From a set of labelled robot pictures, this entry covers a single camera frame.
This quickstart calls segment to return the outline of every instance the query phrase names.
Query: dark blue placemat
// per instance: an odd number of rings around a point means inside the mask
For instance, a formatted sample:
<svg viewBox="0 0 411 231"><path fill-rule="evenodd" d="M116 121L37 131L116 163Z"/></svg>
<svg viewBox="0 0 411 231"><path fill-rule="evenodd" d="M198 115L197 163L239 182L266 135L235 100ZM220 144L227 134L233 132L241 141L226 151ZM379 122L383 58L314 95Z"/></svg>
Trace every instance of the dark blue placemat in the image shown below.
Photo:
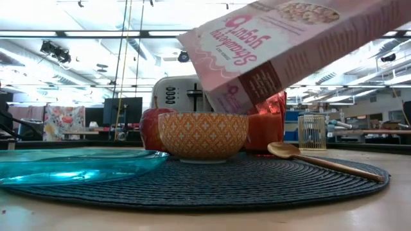
<svg viewBox="0 0 411 231"><path fill-rule="evenodd" d="M346 160L327 160L386 177L377 183L299 161L239 158L224 164L171 159L138 178L81 185L17 187L9 191L69 203L150 210L278 209L341 201L384 189L389 174Z"/></svg>

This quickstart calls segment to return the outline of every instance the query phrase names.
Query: pink cereal box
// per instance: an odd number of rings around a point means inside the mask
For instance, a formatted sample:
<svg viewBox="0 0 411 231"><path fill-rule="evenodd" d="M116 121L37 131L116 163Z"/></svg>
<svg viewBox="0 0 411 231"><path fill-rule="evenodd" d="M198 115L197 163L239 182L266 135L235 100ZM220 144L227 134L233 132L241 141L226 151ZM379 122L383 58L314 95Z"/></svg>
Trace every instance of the pink cereal box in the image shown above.
<svg viewBox="0 0 411 231"><path fill-rule="evenodd" d="M178 39L211 106L243 114L411 21L411 0L260 0Z"/></svg>

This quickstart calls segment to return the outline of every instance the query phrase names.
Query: colorful curtain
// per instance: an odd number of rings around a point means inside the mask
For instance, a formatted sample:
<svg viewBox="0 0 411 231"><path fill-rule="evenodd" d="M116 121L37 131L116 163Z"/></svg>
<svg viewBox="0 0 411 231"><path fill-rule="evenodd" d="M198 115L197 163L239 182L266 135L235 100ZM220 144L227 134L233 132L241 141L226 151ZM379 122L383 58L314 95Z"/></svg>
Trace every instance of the colorful curtain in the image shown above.
<svg viewBox="0 0 411 231"><path fill-rule="evenodd" d="M85 129L85 108L46 106L43 141L61 141L64 132L81 132Z"/></svg>

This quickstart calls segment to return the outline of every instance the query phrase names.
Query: apple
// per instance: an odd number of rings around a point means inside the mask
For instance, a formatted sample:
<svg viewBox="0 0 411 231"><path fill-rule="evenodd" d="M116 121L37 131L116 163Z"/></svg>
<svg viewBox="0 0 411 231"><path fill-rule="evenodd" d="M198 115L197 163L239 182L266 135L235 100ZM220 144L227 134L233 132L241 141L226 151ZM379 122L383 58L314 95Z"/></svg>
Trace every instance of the apple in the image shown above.
<svg viewBox="0 0 411 231"><path fill-rule="evenodd" d="M141 115L140 135L146 150L167 151L160 140L159 114L176 112L171 108L159 108L157 96L154 96L155 108L147 109Z"/></svg>

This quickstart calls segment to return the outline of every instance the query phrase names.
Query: wooden table surface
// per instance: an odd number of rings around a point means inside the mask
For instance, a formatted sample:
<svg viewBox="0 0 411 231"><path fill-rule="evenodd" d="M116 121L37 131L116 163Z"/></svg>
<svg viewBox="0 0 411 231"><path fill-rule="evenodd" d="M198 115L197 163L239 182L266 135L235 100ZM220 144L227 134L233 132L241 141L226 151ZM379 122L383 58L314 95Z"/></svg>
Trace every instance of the wooden table surface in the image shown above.
<svg viewBox="0 0 411 231"><path fill-rule="evenodd" d="M345 150L316 155L382 167L392 175L391 184L378 194L351 201L230 214L153 214L75 207L0 191L0 210L5 211L0 214L0 230L411 230L411 156Z"/></svg>

